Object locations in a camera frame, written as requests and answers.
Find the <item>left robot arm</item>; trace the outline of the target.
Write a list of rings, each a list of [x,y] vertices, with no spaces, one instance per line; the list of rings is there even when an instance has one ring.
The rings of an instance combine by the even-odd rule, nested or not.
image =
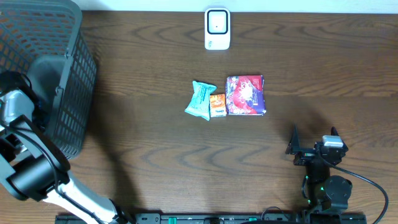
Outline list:
[[[135,223],[112,200],[82,184],[44,134],[48,114],[29,78],[1,72],[1,184],[16,199],[58,205],[85,223]]]

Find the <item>teal wet wipes packet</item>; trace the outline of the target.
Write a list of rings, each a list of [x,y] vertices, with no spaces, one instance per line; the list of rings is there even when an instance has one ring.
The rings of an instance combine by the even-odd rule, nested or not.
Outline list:
[[[193,96],[185,108],[185,112],[203,119],[210,120],[210,95],[217,89],[215,85],[192,81]]]

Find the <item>red purple snack packet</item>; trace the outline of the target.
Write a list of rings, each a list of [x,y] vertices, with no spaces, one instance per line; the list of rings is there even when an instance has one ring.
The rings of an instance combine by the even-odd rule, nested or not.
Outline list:
[[[262,75],[230,76],[225,97],[228,115],[262,116],[266,113]]]

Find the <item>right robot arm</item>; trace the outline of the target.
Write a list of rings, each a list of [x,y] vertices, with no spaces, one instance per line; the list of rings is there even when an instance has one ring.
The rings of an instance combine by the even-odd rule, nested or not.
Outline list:
[[[302,147],[294,128],[285,153],[295,156],[295,166],[306,168],[302,195],[308,200],[308,208],[300,214],[304,223],[342,222],[341,214],[348,208],[352,183],[342,176],[331,175],[330,168],[339,164],[347,151],[335,128],[313,147]]]

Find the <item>small orange box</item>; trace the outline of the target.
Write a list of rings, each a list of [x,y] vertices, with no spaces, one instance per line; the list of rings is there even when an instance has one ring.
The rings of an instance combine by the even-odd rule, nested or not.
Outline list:
[[[210,116],[224,117],[227,115],[225,94],[211,95],[210,96]]]

